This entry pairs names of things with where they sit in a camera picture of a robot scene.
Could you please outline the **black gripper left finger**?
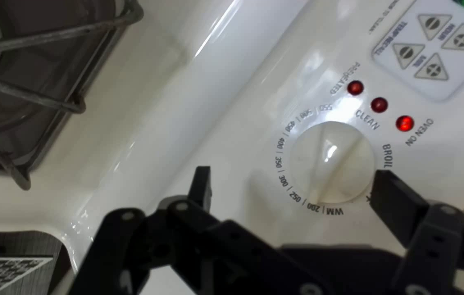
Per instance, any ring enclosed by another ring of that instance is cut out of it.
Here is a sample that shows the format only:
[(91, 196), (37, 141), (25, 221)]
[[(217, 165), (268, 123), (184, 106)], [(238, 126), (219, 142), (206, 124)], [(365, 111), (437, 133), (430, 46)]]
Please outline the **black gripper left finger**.
[(166, 262), (219, 259), (275, 262), (276, 249), (234, 219), (219, 219), (212, 206), (212, 169), (199, 165), (189, 192), (165, 198), (158, 206), (161, 233), (156, 255)]

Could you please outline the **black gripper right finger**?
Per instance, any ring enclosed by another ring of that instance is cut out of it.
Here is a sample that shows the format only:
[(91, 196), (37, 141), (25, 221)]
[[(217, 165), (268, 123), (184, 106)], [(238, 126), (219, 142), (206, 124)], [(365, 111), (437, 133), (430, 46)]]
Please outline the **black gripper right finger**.
[(463, 249), (464, 214), (430, 203), (393, 170), (378, 170), (371, 208), (406, 247), (391, 283), (396, 295), (452, 295)]

